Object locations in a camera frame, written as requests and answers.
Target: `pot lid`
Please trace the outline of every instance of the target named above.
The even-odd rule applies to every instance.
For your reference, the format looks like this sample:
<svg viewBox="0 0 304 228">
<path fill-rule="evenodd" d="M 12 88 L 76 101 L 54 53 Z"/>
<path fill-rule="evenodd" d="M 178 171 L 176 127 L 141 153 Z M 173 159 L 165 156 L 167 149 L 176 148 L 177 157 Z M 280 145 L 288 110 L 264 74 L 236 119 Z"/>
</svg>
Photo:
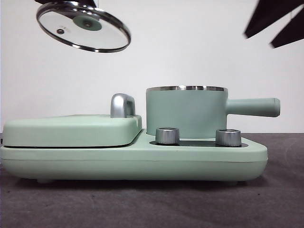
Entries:
<svg viewBox="0 0 304 228">
<path fill-rule="evenodd" d="M 101 147 L 131 143 L 142 130 L 142 118 L 70 115 L 7 121 L 3 145 L 8 147 Z"/>
<path fill-rule="evenodd" d="M 40 27 L 52 38 L 93 52 L 118 52 L 131 42 L 129 29 L 102 9 L 76 1 L 50 2 L 36 14 Z"/>
</svg>

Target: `saucepan handle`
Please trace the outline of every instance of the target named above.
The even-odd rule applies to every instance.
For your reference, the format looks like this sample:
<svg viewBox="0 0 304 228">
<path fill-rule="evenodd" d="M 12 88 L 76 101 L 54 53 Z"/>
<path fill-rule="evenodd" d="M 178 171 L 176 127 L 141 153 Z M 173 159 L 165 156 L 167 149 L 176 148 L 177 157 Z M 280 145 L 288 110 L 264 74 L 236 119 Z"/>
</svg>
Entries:
<svg viewBox="0 0 304 228">
<path fill-rule="evenodd" d="M 277 117 L 280 115 L 280 100 L 277 98 L 228 100 L 227 114 Z"/>
</svg>

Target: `chrome lid handle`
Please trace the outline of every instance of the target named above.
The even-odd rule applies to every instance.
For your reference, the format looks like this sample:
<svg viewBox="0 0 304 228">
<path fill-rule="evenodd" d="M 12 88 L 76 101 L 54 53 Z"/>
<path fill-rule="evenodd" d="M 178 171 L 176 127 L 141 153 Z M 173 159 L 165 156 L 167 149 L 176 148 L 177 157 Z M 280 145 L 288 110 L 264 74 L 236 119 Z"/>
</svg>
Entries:
<svg viewBox="0 0 304 228">
<path fill-rule="evenodd" d="M 135 115 L 135 100 L 127 94 L 114 94 L 111 100 L 111 118 Z"/>
</svg>

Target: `kitchen appliance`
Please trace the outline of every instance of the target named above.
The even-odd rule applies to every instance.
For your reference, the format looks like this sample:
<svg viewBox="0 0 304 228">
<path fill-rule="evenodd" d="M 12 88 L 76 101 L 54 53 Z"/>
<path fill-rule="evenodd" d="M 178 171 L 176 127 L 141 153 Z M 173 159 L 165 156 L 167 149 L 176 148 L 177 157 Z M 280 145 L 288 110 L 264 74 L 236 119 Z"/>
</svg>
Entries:
<svg viewBox="0 0 304 228">
<path fill-rule="evenodd" d="M 1 163 L 13 175 L 51 180 L 247 181 L 267 148 L 226 129 L 227 114 L 278 116 L 276 98 L 228 100 L 225 88 L 147 89 L 147 126 L 134 99 L 115 94 L 108 115 L 8 121 Z"/>
</svg>

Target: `mint green base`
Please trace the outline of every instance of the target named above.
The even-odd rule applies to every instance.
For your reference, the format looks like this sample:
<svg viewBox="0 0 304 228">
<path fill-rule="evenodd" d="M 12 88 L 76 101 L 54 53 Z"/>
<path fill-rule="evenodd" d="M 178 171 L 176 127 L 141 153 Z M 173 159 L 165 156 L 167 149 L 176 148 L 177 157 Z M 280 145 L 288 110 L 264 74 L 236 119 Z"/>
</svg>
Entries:
<svg viewBox="0 0 304 228">
<path fill-rule="evenodd" d="M 30 179 L 248 181 L 262 174 L 268 159 L 265 146 L 244 138 L 242 142 L 249 146 L 242 148 L 149 144 L 154 138 L 143 130 L 125 147 L 2 146 L 1 163 L 11 174 Z"/>
</svg>

